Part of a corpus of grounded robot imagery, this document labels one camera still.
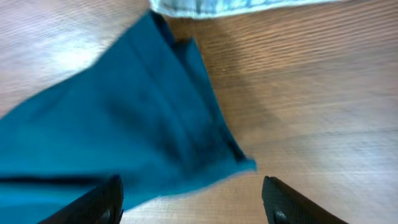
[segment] striped fabric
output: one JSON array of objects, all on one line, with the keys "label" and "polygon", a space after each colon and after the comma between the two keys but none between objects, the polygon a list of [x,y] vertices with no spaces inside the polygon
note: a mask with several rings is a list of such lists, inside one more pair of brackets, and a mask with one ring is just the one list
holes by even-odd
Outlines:
[{"label": "striped fabric", "polygon": [[152,10],[170,17],[206,19],[339,0],[150,0]]}]

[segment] fabric fold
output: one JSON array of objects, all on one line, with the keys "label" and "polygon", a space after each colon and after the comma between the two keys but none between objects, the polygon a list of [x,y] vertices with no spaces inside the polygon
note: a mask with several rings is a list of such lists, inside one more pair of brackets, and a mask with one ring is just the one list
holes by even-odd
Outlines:
[{"label": "fabric fold", "polygon": [[[256,169],[225,124],[195,42],[175,42],[154,12],[90,68],[3,117],[0,138],[0,218],[13,223],[44,219],[115,174],[129,209]],[[28,209],[15,221],[18,207]]]}]

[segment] teal cloth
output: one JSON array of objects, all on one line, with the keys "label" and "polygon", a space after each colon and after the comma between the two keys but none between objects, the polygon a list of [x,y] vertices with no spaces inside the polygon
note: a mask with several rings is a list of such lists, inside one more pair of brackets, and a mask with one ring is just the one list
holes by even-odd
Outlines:
[{"label": "teal cloth", "polygon": [[129,209],[256,169],[195,42],[175,42],[153,12],[90,68],[7,114],[0,138],[2,223],[44,219],[115,174]]}]

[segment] wooden surface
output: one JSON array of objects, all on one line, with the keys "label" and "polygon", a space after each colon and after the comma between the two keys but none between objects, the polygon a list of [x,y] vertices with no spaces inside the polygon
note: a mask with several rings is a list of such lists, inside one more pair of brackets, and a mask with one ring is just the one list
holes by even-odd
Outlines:
[{"label": "wooden surface", "polygon": [[[145,0],[0,1],[0,116],[89,66]],[[398,219],[398,2],[350,1],[212,21],[196,38],[228,125],[258,174],[162,198],[123,223],[267,223],[273,175],[350,223]]]}]

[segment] table surface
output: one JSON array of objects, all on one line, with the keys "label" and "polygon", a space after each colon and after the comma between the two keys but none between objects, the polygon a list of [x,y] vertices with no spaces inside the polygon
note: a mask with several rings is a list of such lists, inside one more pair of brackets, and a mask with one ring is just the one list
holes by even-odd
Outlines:
[{"label": "table surface", "polygon": [[[0,116],[86,68],[145,0],[0,0]],[[398,219],[398,2],[348,1],[222,19],[169,19],[194,37],[257,174],[160,198],[123,223],[267,223],[276,176],[350,223]]]}]

